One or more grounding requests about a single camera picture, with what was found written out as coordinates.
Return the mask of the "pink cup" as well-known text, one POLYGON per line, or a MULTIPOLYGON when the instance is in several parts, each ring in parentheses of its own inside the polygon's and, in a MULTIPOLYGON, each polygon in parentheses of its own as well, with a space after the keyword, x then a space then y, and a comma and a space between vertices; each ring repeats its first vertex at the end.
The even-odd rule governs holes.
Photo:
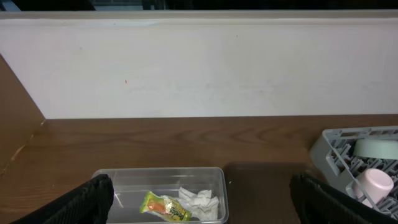
POLYGON ((379 169, 367 169, 358 175, 356 180, 362 185, 375 204, 384 200, 394 187, 392 178, 379 169))

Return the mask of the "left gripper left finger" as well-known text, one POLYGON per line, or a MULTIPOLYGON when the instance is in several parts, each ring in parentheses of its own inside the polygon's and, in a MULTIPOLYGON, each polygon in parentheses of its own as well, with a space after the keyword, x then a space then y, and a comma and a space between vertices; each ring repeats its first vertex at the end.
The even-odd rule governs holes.
POLYGON ((13 224, 105 224, 113 200, 112 180, 100 174, 13 224))

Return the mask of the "white napkin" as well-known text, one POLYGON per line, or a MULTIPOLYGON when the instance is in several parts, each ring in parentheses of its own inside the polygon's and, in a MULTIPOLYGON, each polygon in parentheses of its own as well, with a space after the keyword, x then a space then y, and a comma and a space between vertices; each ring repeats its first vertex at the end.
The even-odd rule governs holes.
POLYGON ((192 217, 200 221, 213 221, 218 218, 219 199, 212 197, 211 190, 202 190, 195 194, 187 189, 179 188, 178 202, 192 217))

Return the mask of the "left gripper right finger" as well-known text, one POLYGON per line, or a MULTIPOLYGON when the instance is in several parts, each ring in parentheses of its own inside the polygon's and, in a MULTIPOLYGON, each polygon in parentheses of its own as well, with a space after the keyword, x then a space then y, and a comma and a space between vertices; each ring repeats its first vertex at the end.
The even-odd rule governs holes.
POLYGON ((307 173, 293 175, 289 187, 301 224, 397 224, 307 173))

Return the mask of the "light green bowl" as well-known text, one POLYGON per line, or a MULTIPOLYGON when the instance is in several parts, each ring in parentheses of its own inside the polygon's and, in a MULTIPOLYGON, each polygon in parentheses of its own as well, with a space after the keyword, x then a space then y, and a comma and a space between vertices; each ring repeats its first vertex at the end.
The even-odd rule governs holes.
POLYGON ((359 157, 397 160, 397 141, 360 139, 356 141, 353 155, 359 157))

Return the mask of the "yellow green snack wrapper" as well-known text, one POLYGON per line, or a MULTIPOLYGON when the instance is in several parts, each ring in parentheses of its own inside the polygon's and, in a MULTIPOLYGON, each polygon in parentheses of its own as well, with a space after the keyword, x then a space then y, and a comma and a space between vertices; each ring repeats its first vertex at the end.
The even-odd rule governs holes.
POLYGON ((167 195, 158 196, 152 191, 146 193, 139 212, 150 213, 167 222, 185 222, 190 221, 192 217, 176 198, 167 195))

